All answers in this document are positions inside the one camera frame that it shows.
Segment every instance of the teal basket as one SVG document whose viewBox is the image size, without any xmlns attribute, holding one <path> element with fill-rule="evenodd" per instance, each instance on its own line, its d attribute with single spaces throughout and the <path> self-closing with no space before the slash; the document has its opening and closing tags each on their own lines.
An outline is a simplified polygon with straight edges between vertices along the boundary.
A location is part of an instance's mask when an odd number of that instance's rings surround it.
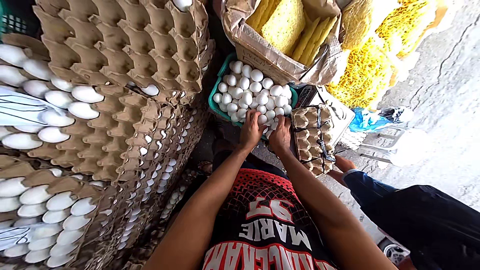
<svg viewBox="0 0 480 270">
<path fill-rule="evenodd" d="M 227 56 L 227 58 L 225 59 L 225 62 L 223 62 L 223 65 L 222 65 L 222 67 L 220 68 L 220 71 L 217 74 L 218 79 L 216 80 L 215 86 L 213 87 L 212 92 L 210 93 L 210 96 L 208 97 L 208 105 L 210 106 L 210 108 L 216 114 L 220 115 L 222 118 L 224 118 L 226 121 L 229 121 L 229 122 L 231 122 L 232 119 L 230 118 L 230 116 L 228 116 L 228 114 L 226 112 L 223 112 L 222 110 L 220 110 L 220 107 L 218 106 L 218 103 L 216 103 L 213 100 L 213 95 L 215 93 L 223 94 L 218 90 L 218 84 L 220 84 L 222 82 L 223 76 L 225 74 L 230 73 L 230 67 L 228 66 L 228 64 L 230 62 L 234 61 L 234 60 L 237 60 L 237 54 L 233 52 L 233 53 L 229 54 Z M 291 87 L 290 87 L 290 91 L 292 91 L 292 104 L 291 104 L 291 106 L 293 108 L 297 104 L 298 95 L 297 95 L 297 92 L 295 90 L 293 90 L 293 88 L 291 88 Z M 240 127 L 243 126 L 243 123 L 241 123 L 241 122 L 235 122 L 233 124 L 235 124 L 237 126 L 240 126 Z M 262 139 L 267 140 L 267 138 L 264 135 L 262 136 Z"/>
</svg>

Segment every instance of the concrete floor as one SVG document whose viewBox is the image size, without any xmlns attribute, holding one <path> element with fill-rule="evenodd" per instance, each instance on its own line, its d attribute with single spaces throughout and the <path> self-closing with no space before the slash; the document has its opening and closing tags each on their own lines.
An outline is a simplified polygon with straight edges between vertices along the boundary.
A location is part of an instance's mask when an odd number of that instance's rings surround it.
<svg viewBox="0 0 480 270">
<path fill-rule="evenodd" d="M 452 26 L 427 37 L 417 49 L 421 53 L 405 82 L 387 92 L 379 108 L 404 105 L 414 110 L 409 127 L 428 133 L 432 148 L 415 165 L 380 169 L 377 162 L 358 152 L 341 155 L 370 176 L 397 188 L 428 184 L 480 210 L 480 0 L 466 0 Z M 210 132 L 205 132 L 194 160 L 209 160 Z M 281 167 L 262 146 L 254 154 Z M 360 210 L 349 191 L 328 176 L 319 178 L 362 222 L 373 239 L 381 232 Z"/>
</svg>

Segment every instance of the forearm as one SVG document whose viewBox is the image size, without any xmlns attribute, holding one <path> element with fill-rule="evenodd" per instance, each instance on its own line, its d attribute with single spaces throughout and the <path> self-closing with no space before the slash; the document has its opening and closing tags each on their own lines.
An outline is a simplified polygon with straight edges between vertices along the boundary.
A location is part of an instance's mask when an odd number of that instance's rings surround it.
<svg viewBox="0 0 480 270">
<path fill-rule="evenodd" d="M 146 270 L 198 267 L 218 210 L 248 153 L 245 149 L 235 150 L 193 194 L 145 265 Z"/>
</svg>

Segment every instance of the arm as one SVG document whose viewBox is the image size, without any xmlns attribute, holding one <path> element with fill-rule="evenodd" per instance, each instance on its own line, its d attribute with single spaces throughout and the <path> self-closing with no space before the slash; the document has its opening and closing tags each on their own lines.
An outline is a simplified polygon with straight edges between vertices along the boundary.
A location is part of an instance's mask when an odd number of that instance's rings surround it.
<svg viewBox="0 0 480 270">
<path fill-rule="evenodd" d="M 197 269 L 210 242 L 215 217 L 232 188 L 247 155 L 266 126 L 258 127 L 260 112 L 247 112 L 237 149 L 212 173 L 180 211 L 171 228 L 144 266 L 145 270 Z"/>
<path fill-rule="evenodd" d="M 341 267 L 346 270 L 396 269 L 340 199 L 293 156 L 289 150 L 290 119 L 277 117 L 278 127 L 270 135 L 270 145 Z"/>
</svg>

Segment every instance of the twine tied egg tray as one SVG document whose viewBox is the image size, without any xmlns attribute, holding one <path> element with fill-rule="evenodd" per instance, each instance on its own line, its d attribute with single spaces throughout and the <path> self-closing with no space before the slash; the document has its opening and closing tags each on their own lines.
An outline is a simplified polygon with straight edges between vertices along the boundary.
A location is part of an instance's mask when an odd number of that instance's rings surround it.
<svg viewBox="0 0 480 270">
<path fill-rule="evenodd" d="M 331 157 L 335 147 L 329 133 L 332 116 L 328 106 L 320 104 L 298 108 L 292 111 L 291 116 L 299 160 L 315 177 L 329 172 L 334 163 Z"/>
</svg>

